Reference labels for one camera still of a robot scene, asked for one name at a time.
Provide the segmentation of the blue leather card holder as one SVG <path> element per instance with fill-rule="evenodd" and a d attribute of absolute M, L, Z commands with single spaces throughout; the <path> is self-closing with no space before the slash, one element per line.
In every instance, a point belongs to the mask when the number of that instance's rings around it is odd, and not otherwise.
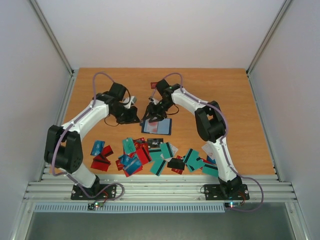
<path fill-rule="evenodd" d="M 172 134 L 172 119 L 165 118 L 162 121 L 149 122 L 144 120 L 141 127 L 141 132 L 145 134 L 154 135 L 168 135 Z"/>

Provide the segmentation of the teal VIP card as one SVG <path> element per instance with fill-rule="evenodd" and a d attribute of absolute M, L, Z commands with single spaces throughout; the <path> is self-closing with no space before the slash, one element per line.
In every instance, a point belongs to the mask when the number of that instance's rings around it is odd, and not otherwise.
<path fill-rule="evenodd" d="M 123 139 L 122 146 L 123 146 L 124 153 L 126 155 L 129 155 L 129 154 L 134 153 L 136 151 L 134 140 L 131 137 L 127 137 L 127 138 Z"/>

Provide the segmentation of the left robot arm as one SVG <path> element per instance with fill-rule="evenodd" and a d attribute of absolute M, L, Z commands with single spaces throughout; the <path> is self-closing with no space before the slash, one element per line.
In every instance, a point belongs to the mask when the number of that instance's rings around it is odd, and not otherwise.
<path fill-rule="evenodd" d="M 52 169 L 60 169 L 79 186 L 89 199 L 101 193 L 100 181 L 83 163 L 82 140 L 101 120 L 114 116 L 119 125 L 135 124 L 140 121 L 135 106 L 137 98 L 129 94 L 122 84 L 114 82 L 110 90 L 95 93 L 89 105 L 72 120 L 47 131 L 44 161 Z"/>

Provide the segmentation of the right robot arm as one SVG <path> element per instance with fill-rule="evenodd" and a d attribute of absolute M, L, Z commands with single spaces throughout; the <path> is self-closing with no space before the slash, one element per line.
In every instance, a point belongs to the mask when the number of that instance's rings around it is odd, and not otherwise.
<path fill-rule="evenodd" d="M 155 85 L 161 100 L 150 100 L 146 107 L 144 120 L 149 123 L 167 118 L 167 111 L 179 105 L 195 117 L 196 129 L 200 138 L 213 151 L 218 169 L 220 192 L 225 199 L 234 197 L 242 185 L 241 177 L 234 168 L 227 146 L 228 124 L 216 101 L 207 102 L 190 94 L 180 84 L 169 85 L 165 79 Z"/>

